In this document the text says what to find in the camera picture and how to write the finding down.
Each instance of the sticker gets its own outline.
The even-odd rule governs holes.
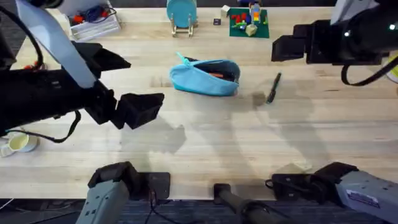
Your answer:
[[[368,196],[359,192],[356,192],[354,190],[346,190],[347,196],[354,201],[365,203],[367,205],[380,208],[379,201],[377,198]]]

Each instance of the mug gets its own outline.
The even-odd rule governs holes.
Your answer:
[[[9,156],[15,152],[30,152],[36,147],[38,141],[36,136],[23,133],[15,134],[8,139],[7,143],[0,146],[0,156]]]

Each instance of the wooden table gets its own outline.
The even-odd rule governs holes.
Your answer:
[[[270,39],[228,36],[228,23],[213,25],[218,8],[199,8],[193,38],[172,38],[165,9],[118,9],[123,30],[96,39],[123,56],[130,69],[104,72],[101,81],[123,93],[164,93],[158,118],[136,130],[98,126],[82,111],[75,133],[63,144],[41,141],[31,153],[0,159],[1,198],[85,198],[95,169],[131,161],[139,171],[170,172],[170,198],[212,198],[217,182],[243,197],[273,198],[264,180],[291,163],[317,170],[333,161],[358,166],[398,182],[397,86],[382,79],[356,88],[340,81],[341,67],[271,62],[272,41],[293,25],[326,19],[330,8],[269,8]],[[55,13],[62,26],[65,19]],[[199,59],[228,58],[241,68],[239,94],[209,97],[174,90],[175,52]],[[25,41],[14,68],[35,60]],[[59,68],[48,54],[50,69]],[[378,67],[349,71],[363,79]],[[273,104],[266,105],[277,72],[283,77]],[[68,114],[27,125],[43,134],[62,133]]]

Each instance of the pen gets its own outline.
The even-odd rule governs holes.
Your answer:
[[[282,76],[282,73],[279,72],[278,75],[276,76],[274,80],[274,84],[272,86],[271,92],[269,93],[269,96],[267,98],[267,104],[271,104],[274,101],[275,95],[276,95],[276,88],[278,87],[280,77]]]

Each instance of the dark carpet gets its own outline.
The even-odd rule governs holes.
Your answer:
[[[113,7],[165,7],[167,0],[111,0],[111,2]],[[332,6],[335,2],[336,0],[263,0],[262,4],[263,6]],[[220,7],[224,4],[230,6],[238,5],[235,0],[198,0],[199,7]],[[16,12],[14,0],[0,0],[0,5],[12,12]],[[6,37],[8,44],[11,46],[12,51],[16,54],[25,39],[25,35],[18,26],[13,24],[4,15],[1,14],[0,18],[1,31]],[[317,205],[311,202],[266,203],[302,223],[382,223],[381,220],[370,215],[336,207],[332,204]],[[188,223],[195,220],[214,224],[236,223],[236,217],[228,208],[214,205],[212,202],[208,201],[173,201],[166,205],[159,206],[157,210],[179,223]],[[144,224],[148,213],[149,206],[147,202],[129,202],[124,207],[119,223]],[[168,222],[152,214],[149,223]]]

